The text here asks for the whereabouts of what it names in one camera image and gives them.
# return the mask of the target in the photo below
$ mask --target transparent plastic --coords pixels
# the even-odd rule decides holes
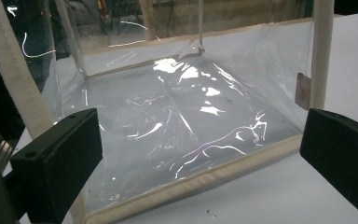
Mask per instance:
[[[65,116],[99,113],[103,161],[84,188],[88,213],[302,132],[296,76],[310,73],[312,1],[49,7],[57,62],[43,94],[58,95],[50,108]]]
[[[2,3],[34,82],[57,121],[62,118],[62,102],[48,0]]]

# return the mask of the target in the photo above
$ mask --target white table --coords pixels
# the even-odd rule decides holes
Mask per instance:
[[[334,20],[325,109],[358,121],[358,15]],[[120,223],[214,222],[352,224],[358,210],[296,154]]]

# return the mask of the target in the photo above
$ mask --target beige strap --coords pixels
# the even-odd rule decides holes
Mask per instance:
[[[14,36],[0,1],[0,73],[31,137],[35,139],[53,123]]]
[[[189,192],[250,173],[257,168],[266,166],[284,156],[297,152],[301,138],[302,135],[297,135],[285,139],[251,155],[240,157],[234,161],[215,166],[212,169],[191,175],[185,179],[177,180],[157,189],[152,189],[145,194],[129,199],[123,203],[114,204],[98,212],[86,215],[83,223],[111,223],[181,196],[186,196]]]
[[[86,202],[84,199],[84,192],[80,191],[77,195],[74,203],[72,203],[69,208],[69,213],[72,217],[72,223],[79,224],[82,222],[85,214],[86,214]]]
[[[334,0],[315,0],[313,13],[314,34],[310,107],[323,109],[333,33]]]

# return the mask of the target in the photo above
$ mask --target clear plastic bag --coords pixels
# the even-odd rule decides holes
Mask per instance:
[[[310,76],[313,1],[41,2],[25,10],[50,31],[35,74],[48,71],[53,118],[99,113],[103,161],[84,188],[88,214],[302,132],[296,77]],[[6,6],[9,17],[22,10]],[[18,34],[26,48],[39,42],[29,29]]]

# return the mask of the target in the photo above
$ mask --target white surface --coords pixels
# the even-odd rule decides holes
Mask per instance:
[[[358,15],[334,25],[325,109],[358,121]]]
[[[325,108],[358,120],[358,15],[335,18],[329,76]],[[358,223],[358,211],[296,154],[122,223],[215,221],[352,224]]]

